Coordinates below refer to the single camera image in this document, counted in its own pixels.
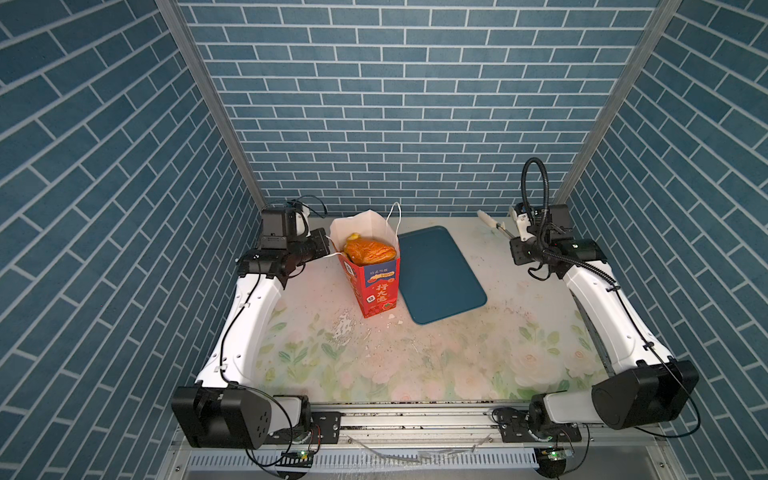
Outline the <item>steel tongs with white tips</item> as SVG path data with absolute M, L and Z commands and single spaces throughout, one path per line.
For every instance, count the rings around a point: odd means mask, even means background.
M 514 235 L 512 232 L 510 232 L 510 231 L 509 231 L 509 230 L 506 228 L 506 226 L 505 226 L 505 224 L 504 224 L 503 222 L 498 222 L 497 220 L 495 220 L 493 217 L 491 217 L 489 214 L 487 214 L 487 213 L 486 213 L 485 211 L 483 211 L 483 210 L 478 210 L 478 211 L 476 212 L 476 214 L 477 214 L 477 217 L 478 217 L 478 218 L 479 218 L 479 219 L 480 219 L 480 220 L 481 220 L 481 221 L 482 221 L 482 222 L 483 222 L 485 225 L 487 225 L 489 228 L 491 228 L 491 229 L 495 229 L 495 230 L 498 230 L 498 231 L 500 231 L 500 232 L 501 232 L 502 234 L 504 234 L 504 235 L 505 235 L 505 236 L 506 236 L 508 239 L 513 239 L 513 238 L 515 238 L 515 235 Z

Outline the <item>reddish brown flaky pastry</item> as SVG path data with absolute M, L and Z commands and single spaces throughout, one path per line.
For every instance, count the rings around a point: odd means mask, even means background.
M 386 263 L 397 256 L 396 249 L 388 243 L 358 233 L 346 239 L 343 253 L 353 264 L 361 267 Z

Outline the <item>red white paper bag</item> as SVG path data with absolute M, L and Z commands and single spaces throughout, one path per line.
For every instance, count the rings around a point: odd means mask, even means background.
M 401 220 L 401 206 L 396 202 L 385 216 L 367 210 L 351 217 L 337 218 L 330 225 L 331 244 L 365 318 L 396 307 L 400 278 L 398 233 Z M 363 267 L 353 264 L 343 253 L 346 239 L 353 233 L 388 243 L 396 249 L 396 258 Z

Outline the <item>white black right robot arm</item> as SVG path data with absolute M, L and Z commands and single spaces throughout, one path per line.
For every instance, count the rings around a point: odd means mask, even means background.
M 584 391 L 534 396 L 531 431 L 541 436 L 558 426 L 593 423 L 646 431 L 693 407 L 695 366 L 677 359 L 650 331 L 599 245 L 574 238 L 567 206 L 519 203 L 511 217 L 518 229 L 510 237 L 515 264 L 528 266 L 530 275 L 545 267 L 565 283 L 608 375 Z

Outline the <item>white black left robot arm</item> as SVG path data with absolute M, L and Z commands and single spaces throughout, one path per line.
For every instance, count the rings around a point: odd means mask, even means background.
M 311 229 L 312 209 L 299 200 L 261 213 L 257 244 L 236 262 L 232 306 L 196 380 L 178 387 L 171 409 L 195 448 L 256 450 L 292 445 L 311 431 L 304 396 L 274 396 L 256 385 L 257 357 L 288 281 L 329 255 L 324 229 Z

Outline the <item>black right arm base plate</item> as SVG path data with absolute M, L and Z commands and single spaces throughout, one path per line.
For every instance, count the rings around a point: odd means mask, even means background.
M 492 410 L 489 417 L 504 443 L 576 443 L 582 440 L 576 424 L 554 423 L 540 410 L 530 413 L 511 407 L 499 407 Z

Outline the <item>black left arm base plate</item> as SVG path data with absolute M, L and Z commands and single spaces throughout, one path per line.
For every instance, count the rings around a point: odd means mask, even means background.
M 307 440 L 310 434 L 319 435 L 319 439 L 314 439 L 313 442 L 315 444 L 320 443 L 320 446 L 337 444 L 341 418 L 342 415 L 338 411 L 301 414 L 297 425 L 293 427 L 280 426 L 276 431 L 267 435 L 265 444 L 287 445 L 289 440 L 300 443 Z

